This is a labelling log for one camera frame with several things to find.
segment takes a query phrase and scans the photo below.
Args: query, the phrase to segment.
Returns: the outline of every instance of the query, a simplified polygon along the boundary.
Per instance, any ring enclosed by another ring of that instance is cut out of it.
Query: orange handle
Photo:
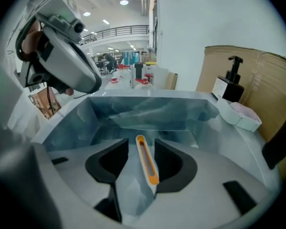
[[[148,179],[152,185],[157,185],[159,183],[159,177],[156,173],[156,169],[153,165],[153,160],[149,154],[145,138],[142,135],[137,136],[138,144],[140,145],[141,155],[143,157],[145,170],[148,176]]]

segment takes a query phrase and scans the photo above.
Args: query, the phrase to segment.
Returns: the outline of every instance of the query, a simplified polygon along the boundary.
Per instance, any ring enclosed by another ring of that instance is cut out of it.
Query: black slot
[[[117,222],[122,222],[122,216],[114,186],[111,186],[108,198],[104,198],[94,208],[103,215]]]
[[[128,139],[123,139],[105,150],[91,155],[86,170],[95,180],[114,184],[128,160]]]
[[[237,181],[228,181],[223,185],[242,215],[256,205],[256,202]]]
[[[160,179],[157,193],[181,191],[196,176],[196,161],[160,139],[155,139],[154,148],[154,159],[159,169]]]
[[[68,159],[66,157],[60,157],[60,158],[53,159],[52,163],[54,165],[58,165],[58,164],[61,164],[63,162],[66,162],[66,161],[68,161]]]

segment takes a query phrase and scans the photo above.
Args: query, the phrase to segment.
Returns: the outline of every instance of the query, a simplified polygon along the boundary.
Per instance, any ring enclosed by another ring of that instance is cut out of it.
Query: ceiling
[[[89,33],[115,28],[119,26],[148,24],[148,17],[141,15],[141,0],[128,0],[128,5],[120,5],[121,0],[75,0],[82,21],[89,31],[84,31],[82,36]]]
[[[132,50],[130,45],[133,45],[136,50],[143,50],[146,47],[147,42],[148,41],[144,41],[144,40],[113,42],[109,44],[103,44],[103,45],[92,47],[92,50],[93,50],[93,54],[109,52],[110,50],[108,49],[108,47],[118,49],[120,51],[130,51]],[[83,52],[88,53],[89,49],[84,49]]]

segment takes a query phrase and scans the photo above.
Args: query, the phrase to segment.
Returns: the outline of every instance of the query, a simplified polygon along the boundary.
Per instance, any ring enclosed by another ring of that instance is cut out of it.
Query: ceiling light
[[[127,0],[122,0],[122,1],[120,1],[120,4],[121,4],[121,5],[127,5],[127,4],[128,4],[128,1],[127,1]]]

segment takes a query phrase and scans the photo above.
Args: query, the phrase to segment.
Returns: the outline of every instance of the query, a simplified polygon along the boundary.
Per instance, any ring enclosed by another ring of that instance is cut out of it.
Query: label
[[[35,14],[44,4],[46,4],[50,0],[42,0],[38,5],[36,5],[30,12],[27,18],[31,18],[31,15]]]
[[[227,89],[228,83],[224,82],[223,80],[220,80],[219,78],[216,78],[212,93],[217,98],[222,98],[225,94],[225,90]]]
[[[67,4],[74,13],[78,13],[77,6],[74,0],[67,0]]]

